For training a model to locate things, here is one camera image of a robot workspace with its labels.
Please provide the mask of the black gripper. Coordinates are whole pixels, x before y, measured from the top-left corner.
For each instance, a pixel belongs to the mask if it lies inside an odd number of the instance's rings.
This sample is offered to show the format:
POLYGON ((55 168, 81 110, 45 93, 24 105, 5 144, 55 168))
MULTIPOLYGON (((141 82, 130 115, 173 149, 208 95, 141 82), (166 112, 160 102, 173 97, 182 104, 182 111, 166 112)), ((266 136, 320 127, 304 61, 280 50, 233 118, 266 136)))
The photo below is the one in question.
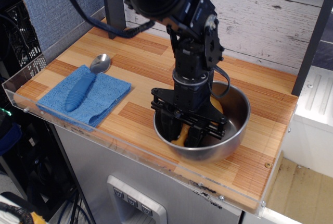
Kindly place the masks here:
POLYGON ((189 125, 186 147, 199 147, 204 137, 221 139, 227 117, 210 102, 210 96, 220 99, 228 93, 213 92, 213 74, 198 80, 181 81, 174 78, 174 89, 153 88, 151 108, 160 116, 161 134, 169 142, 179 138, 182 124, 189 125))

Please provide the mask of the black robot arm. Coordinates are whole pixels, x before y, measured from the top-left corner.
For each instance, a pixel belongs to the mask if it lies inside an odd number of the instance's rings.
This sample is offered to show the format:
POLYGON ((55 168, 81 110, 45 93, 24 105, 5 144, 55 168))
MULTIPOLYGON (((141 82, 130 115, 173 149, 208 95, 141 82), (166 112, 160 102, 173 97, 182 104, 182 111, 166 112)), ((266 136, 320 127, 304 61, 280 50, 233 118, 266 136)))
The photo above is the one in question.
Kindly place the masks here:
POLYGON ((211 103, 213 77, 220 72, 223 47, 218 19, 210 0, 124 0, 138 14, 166 27, 175 57, 174 88, 152 89, 152 108, 167 141, 181 136, 197 147, 208 135, 220 139, 226 117, 211 103))

